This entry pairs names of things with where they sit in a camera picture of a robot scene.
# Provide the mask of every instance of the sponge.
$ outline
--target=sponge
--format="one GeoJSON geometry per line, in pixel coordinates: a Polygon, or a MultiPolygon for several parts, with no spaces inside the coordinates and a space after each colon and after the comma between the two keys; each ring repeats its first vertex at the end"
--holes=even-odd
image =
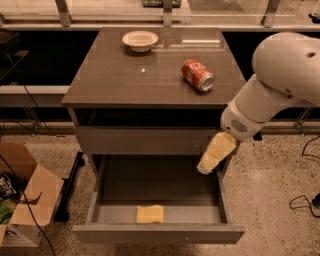
{"type": "Polygon", "coordinates": [[[210,141],[206,152],[197,166],[202,174],[209,174],[212,170],[237,146],[236,139],[227,132],[217,133],[210,141]]]}
{"type": "Polygon", "coordinates": [[[164,207],[161,205],[138,206],[137,223],[163,223],[164,207]]]}

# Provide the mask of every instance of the cabinet top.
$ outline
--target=cabinet top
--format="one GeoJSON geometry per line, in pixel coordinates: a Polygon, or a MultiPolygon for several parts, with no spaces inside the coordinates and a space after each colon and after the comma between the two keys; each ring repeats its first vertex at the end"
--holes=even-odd
{"type": "Polygon", "coordinates": [[[92,108],[203,108],[227,104],[245,83],[219,29],[102,28],[62,104],[92,108]],[[122,42],[131,31],[150,31],[158,41],[144,53],[122,42]],[[213,89],[199,92],[183,77],[194,59],[215,75],[213,89]]]}

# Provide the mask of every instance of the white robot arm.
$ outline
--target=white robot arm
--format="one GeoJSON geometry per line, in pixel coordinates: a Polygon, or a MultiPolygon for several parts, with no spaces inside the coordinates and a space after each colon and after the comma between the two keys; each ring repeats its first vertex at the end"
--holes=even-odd
{"type": "Polygon", "coordinates": [[[237,140],[259,132],[278,112],[307,100],[320,106],[320,40],[282,32],[253,54],[254,75],[221,116],[221,128],[237,140]]]}

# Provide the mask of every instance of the bowl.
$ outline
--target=bowl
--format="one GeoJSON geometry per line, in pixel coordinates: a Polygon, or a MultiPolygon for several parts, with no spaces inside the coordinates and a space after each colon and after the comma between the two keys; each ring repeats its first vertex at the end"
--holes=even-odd
{"type": "Polygon", "coordinates": [[[149,31],[133,31],[125,34],[122,41],[135,52],[146,52],[158,41],[158,36],[149,31]]]}

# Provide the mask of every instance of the soda can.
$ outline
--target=soda can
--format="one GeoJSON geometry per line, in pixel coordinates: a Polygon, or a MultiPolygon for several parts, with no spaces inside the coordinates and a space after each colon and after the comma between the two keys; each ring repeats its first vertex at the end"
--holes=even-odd
{"type": "Polygon", "coordinates": [[[186,60],[182,64],[181,70],[184,78],[200,92],[212,89],[215,79],[214,74],[202,63],[196,60],[186,60]]]}

